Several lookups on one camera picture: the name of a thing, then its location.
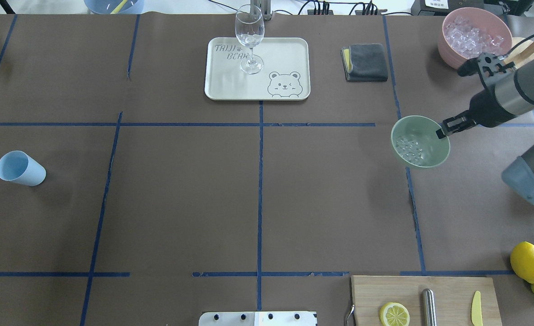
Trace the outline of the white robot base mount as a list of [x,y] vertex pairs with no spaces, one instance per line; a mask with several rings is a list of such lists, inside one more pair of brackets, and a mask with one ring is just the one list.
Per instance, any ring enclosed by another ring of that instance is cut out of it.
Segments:
[[205,312],[199,326],[316,326],[315,312],[306,310]]

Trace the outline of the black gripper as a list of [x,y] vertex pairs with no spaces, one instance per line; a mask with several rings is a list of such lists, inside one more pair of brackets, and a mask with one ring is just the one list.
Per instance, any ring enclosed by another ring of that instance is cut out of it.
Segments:
[[502,118],[509,117],[499,105],[495,95],[496,83],[510,74],[500,58],[492,53],[482,53],[476,58],[466,60],[457,69],[457,73],[461,77],[477,74],[483,90],[472,97],[468,110],[443,120],[441,128],[435,132],[438,139],[444,139],[476,125],[492,128],[502,124]]

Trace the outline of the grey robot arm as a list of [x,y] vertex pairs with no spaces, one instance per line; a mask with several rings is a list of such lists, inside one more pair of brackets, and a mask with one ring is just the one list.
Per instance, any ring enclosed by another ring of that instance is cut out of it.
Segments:
[[[534,60],[515,68],[499,56],[483,53],[458,68],[462,77],[475,73],[482,82],[482,91],[472,97],[466,111],[443,120],[436,131],[440,139],[478,125],[510,126],[511,120],[534,110]],[[501,179],[534,206],[534,144],[503,170]]]

